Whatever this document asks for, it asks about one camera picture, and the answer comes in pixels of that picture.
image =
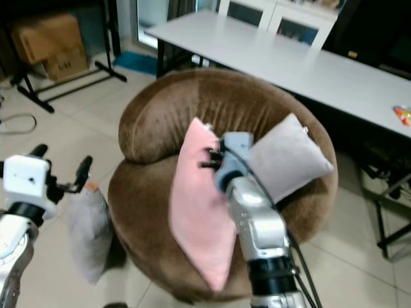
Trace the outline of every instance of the cabinet door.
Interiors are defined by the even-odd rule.
[[[274,8],[265,0],[221,0],[218,13],[267,30]]]
[[[268,30],[320,49],[334,22],[334,19],[310,13],[298,6],[278,3]]]

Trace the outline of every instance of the blue mat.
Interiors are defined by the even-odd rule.
[[[139,53],[125,51],[115,59],[113,64],[146,74],[156,75],[157,73],[157,59]]]

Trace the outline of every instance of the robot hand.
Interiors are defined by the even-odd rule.
[[[42,157],[41,144],[28,155],[14,155],[0,163],[7,211],[0,216],[0,308],[17,303],[21,275],[33,257],[33,244],[43,219],[52,218],[65,193],[78,193],[89,176],[92,163],[86,157],[73,184],[58,184],[51,175],[51,162]]]
[[[298,269],[292,262],[286,224],[268,196],[247,177],[251,146],[251,134],[226,133],[220,149],[211,150],[211,161],[200,167],[216,170],[215,184],[227,196],[249,268],[251,307],[305,308],[295,285]]]

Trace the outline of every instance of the brown armchair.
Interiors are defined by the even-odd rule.
[[[327,132],[295,98],[250,76],[200,69],[157,80],[127,106],[119,126],[125,160],[109,187],[112,221],[134,264],[177,299],[222,301],[251,295],[238,241],[225,289],[214,293],[169,230],[171,181],[191,120],[197,116],[211,123],[217,135],[252,132],[257,141],[290,112],[308,127],[310,137],[335,167],[332,174],[312,181],[278,204],[291,232],[302,243],[326,221],[338,180]]]

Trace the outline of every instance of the chair cushion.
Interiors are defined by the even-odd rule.
[[[220,292],[227,280],[236,239],[225,195],[214,184],[214,170],[199,168],[210,159],[218,138],[198,118],[192,120],[181,147],[171,189],[172,234],[210,288]]]

